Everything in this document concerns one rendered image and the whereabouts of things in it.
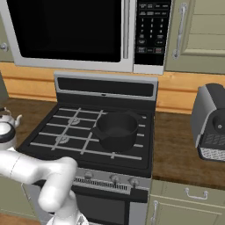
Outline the black and silver stove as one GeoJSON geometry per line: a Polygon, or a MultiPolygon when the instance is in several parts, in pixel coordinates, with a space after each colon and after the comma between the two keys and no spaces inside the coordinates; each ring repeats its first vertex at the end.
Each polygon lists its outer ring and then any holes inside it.
{"type": "Polygon", "coordinates": [[[90,225],[147,225],[158,80],[56,71],[56,106],[18,147],[41,160],[77,162],[72,190],[90,225]],[[136,120],[131,147],[104,148],[108,113],[136,120]]]}

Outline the white kettle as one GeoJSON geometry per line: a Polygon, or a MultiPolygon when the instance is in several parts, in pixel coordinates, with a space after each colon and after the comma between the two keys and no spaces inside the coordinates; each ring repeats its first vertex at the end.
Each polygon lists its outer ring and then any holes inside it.
{"type": "Polygon", "coordinates": [[[21,119],[22,115],[19,115],[16,119],[14,119],[10,110],[8,110],[6,107],[0,108],[0,122],[9,122],[14,127],[18,127],[20,125],[21,119]]]}

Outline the black cooking pot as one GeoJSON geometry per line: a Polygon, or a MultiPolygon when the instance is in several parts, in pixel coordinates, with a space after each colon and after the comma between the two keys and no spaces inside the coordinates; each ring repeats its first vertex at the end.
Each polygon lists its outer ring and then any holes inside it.
{"type": "Polygon", "coordinates": [[[103,149],[110,152],[130,150],[136,141],[139,120],[134,112],[109,112],[101,116],[91,132],[97,136],[103,149]]]}

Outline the silver microwave oven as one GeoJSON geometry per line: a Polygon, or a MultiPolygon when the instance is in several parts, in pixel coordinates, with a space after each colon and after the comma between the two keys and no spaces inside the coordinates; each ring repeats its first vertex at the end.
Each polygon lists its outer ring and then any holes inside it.
{"type": "Polygon", "coordinates": [[[17,66],[162,75],[172,0],[0,0],[17,66]]]}

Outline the black oven door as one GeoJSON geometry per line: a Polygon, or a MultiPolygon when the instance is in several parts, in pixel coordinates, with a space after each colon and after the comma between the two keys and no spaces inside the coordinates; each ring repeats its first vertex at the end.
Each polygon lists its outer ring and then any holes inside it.
{"type": "Polygon", "coordinates": [[[145,225],[148,192],[132,188],[129,194],[73,185],[78,208],[89,223],[145,225]]]}

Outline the grey coffee machine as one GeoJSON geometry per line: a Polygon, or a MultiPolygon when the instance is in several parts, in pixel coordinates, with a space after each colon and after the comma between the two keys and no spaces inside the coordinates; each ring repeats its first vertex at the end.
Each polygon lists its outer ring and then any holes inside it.
{"type": "Polygon", "coordinates": [[[198,88],[190,124],[199,157],[225,163],[225,88],[221,84],[198,88]]]}

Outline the green drawer front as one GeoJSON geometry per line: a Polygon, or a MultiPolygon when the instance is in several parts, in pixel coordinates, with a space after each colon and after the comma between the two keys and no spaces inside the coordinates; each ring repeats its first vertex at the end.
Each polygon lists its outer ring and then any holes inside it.
{"type": "Polygon", "coordinates": [[[153,179],[151,182],[151,194],[166,199],[225,207],[225,191],[206,187],[153,179]]]}

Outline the green base cupboard door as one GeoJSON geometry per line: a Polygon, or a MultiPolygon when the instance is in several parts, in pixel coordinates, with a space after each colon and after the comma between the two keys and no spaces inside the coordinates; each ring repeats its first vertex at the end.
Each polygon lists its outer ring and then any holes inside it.
{"type": "Polygon", "coordinates": [[[225,207],[184,202],[149,195],[146,225],[150,225],[154,206],[158,201],[155,225],[225,225],[225,207]]]}

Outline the green base cupboard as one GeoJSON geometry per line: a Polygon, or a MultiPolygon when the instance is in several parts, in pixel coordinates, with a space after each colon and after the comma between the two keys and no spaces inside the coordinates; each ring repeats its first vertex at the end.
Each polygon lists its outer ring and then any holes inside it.
{"type": "Polygon", "coordinates": [[[0,213],[36,219],[21,184],[2,176],[0,176],[0,213]]]}

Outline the green wall cupboard door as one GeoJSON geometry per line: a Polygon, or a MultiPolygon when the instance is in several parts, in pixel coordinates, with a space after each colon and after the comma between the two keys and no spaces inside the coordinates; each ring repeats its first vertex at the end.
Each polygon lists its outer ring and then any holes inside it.
{"type": "MultiPolygon", "coordinates": [[[[6,45],[9,45],[6,31],[4,29],[4,23],[0,14],[0,47],[4,43],[6,45]]],[[[7,51],[4,51],[3,49],[0,48],[0,62],[13,62],[13,56],[10,48],[8,48],[7,51]]]]}
{"type": "Polygon", "coordinates": [[[172,0],[165,69],[225,74],[225,0],[172,0]],[[179,57],[174,60],[182,3],[187,3],[187,12],[179,57]]]}

